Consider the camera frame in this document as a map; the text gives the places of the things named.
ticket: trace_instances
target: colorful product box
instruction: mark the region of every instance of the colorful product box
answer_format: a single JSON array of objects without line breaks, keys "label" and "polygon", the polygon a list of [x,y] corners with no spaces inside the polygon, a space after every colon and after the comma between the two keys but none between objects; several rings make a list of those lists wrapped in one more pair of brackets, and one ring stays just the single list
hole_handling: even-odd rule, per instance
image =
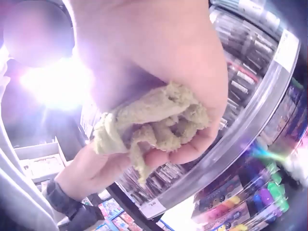
[{"label": "colorful product box", "polygon": [[112,220],[113,224],[119,229],[119,231],[130,231],[129,225],[123,221],[120,217],[116,217]]},{"label": "colorful product box", "polygon": [[226,182],[219,189],[215,190],[206,197],[203,197],[199,201],[199,211],[205,212],[209,209],[215,208],[221,202],[233,197],[243,190],[239,176],[235,176],[228,182]]},{"label": "colorful product box", "polygon": [[130,231],[142,231],[142,228],[140,228],[135,223],[130,224],[128,228],[129,228]]},{"label": "colorful product box", "polygon": [[208,230],[223,230],[225,227],[226,230],[229,230],[237,225],[244,223],[246,220],[250,219],[249,210],[247,204],[244,202],[223,217],[217,219],[215,222],[208,223],[203,226],[204,231]]},{"label": "colorful product box", "polygon": [[107,212],[108,217],[113,217],[117,215],[119,212],[123,211],[120,205],[113,198],[103,202],[103,206]]},{"label": "colorful product box", "polygon": [[127,224],[132,224],[134,223],[134,219],[128,215],[127,212],[123,212],[120,217],[127,223]]}]

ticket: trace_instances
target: fingers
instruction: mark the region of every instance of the fingers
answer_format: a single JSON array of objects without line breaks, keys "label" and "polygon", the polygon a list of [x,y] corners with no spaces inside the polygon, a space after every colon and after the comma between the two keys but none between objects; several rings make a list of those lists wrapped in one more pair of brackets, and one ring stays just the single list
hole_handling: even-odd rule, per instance
[{"label": "fingers", "polygon": [[159,149],[153,149],[145,154],[145,164],[151,168],[157,168],[169,161],[169,153]]}]

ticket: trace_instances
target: white label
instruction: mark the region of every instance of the white label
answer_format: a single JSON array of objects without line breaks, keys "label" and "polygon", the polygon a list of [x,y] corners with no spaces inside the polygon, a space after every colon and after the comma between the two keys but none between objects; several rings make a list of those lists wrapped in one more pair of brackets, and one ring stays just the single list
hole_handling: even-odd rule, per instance
[{"label": "white label", "polygon": [[232,81],[231,85],[235,86],[237,89],[239,89],[240,91],[244,92],[245,94],[248,94],[248,89],[243,87],[242,85],[238,84],[237,82]]},{"label": "white label", "polygon": [[262,14],[263,7],[250,0],[240,0],[238,3],[238,9],[244,14],[253,18],[259,18]]},{"label": "white label", "polygon": [[269,47],[267,47],[266,45],[260,43],[258,40],[254,41],[254,44],[255,44],[256,46],[258,46],[258,47],[260,47],[260,48],[266,50],[267,53],[272,53],[272,50],[271,50]]},{"label": "white label", "polygon": [[275,32],[280,24],[280,18],[268,11],[265,15],[264,24]]},{"label": "white label", "polygon": [[218,10],[214,10],[212,13],[210,13],[210,20],[211,23],[214,23],[217,16],[219,15],[219,11]]},{"label": "white label", "polygon": [[158,199],[154,199],[149,203],[141,206],[140,211],[146,218],[152,218],[157,214],[165,211],[166,208],[159,202]]},{"label": "white label", "polygon": [[247,81],[250,84],[254,84],[254,81],[252,78],[250,78],[248,75],[244,74],[241,71],[237,72],[237,76],[241,77],[243,80]]},{"label": "white label", "polygon": [[294,34],[283,30],[277,51],[274,55],[274,61],[283,66],[289,73],[296,57],[299,40]]},{"label": "white label", "polygon": [[248,70],[250,70],[252,73],[254,73],[255,75],[257,74],[256,71],[254,71],[253,69],[251,69],[248,65],[246,65],[245,63],[243,63],[243,66],[246,67]]}]

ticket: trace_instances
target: merchandise display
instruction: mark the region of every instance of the merchandise display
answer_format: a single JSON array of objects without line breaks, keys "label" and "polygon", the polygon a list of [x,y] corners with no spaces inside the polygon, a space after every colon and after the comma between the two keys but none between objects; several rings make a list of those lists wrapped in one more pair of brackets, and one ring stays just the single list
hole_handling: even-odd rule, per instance
[{"label": "merchandise display", "polygon": [[231,10],[258,25],[279,40],[287,24],[270,0],[211,0],[215,6]]},{"label": "merchandise display", "polygon": [[114,217],[117,217],[119,214],[123,212],[123,209],[120,205],[115,201],[115,199],[110,199],[108,201],[103,202],[103,207],[106,211],[106,215],[112,220]]},{"label": "merchandise display", "polygon": [[105,227],[99,226],[96,230],[107,230],[111,231],[142,231],[134,221],[134,219],[124,212],[124,210],[119,206],[119,204],[112,198],[104,201],[102,204],[98,205],[104,218],[106,219]]},{"label": "merchandise display", "polygon": [[[241,169],[251,169],[245,167],[245,163],[258,162],[258,166],[262,163],[242,154],[245,149],[254,147],[255,139],[265,140],[267,146],[274,145],[283,128],[292,120],[302,94],[293,84],[294,80],[291,81],[300,45],[292,33],[284,30],[277,43],[260,29],[223,9],[212,6],[210,12],[210,19],[225,50],[229,76],[227,108],[216,140],[197,160],[183,165],[167,163],[156,169],[144,186],[139,184],[138,173],[133,168],[120,178],[118,184],[122,190],[148,219],[207,185],[203,192],[213,192],[231,184],[224,190],[232,200],[240,200],[237,206],[251,199],[257,188],[242,176]],[[241,155],[246,162],[237,161],[230,166]],[[262,173],[262,179],[258,180],[260,184],[262,182],[261,186],[265,187],[270,180],[275,183],[281,180],[275,172],[277,169],[277,165],[271,163],[265,170],[264,167],[256,170]],[[199,203],[205,206],[202,212],[206,212],[219,203],[219,198],[214,204],[200,199]]]},{"label": "merchandise display", "polygon": [[[258,74],[263,77],[273,59],[277,43],[252,24],[229,13],[214,9],[211,15],[211,22],[224,50],[242,60],[245,69],[252,72],[250,76]],[[248,80],[247,77],[243,78],[243,75],[237,76],[245,80],[247,84],[253,84],[251,77]]]},{"label": "merchandise display", "polygon": [[166,163],[150,174],[143,187],[138,183],[138,172],[131,167],[121,176],[118,183],[129,193],[136,204],[141,206],[168,189],[185,172],[180,165]]},{"label": "merchandise display", "polygon": [[240,170],[226,170],[229,176],[221,175],[196,194],[192,220],[200,224],[200,230],[265,227],[289,209],[279,168],[272,161],[263,164],[255,159],[250,153],[253,151],[237,160],[235,165],[242,166]]},{"label": "merchandise display", "polygon": [[101,115],[102,113],[98,110],[95,103],[91,99],[86,100],[81,111],[80,125],[88,139],[91,138],[93,128],[100,120]]},{"label": "merchandise display", "polygon": [[64,169],[64,164],[59,154],[44,156],[35,159],[20,160],[27,176],[32,179],[39,179],[43,176],[57,174]]}]

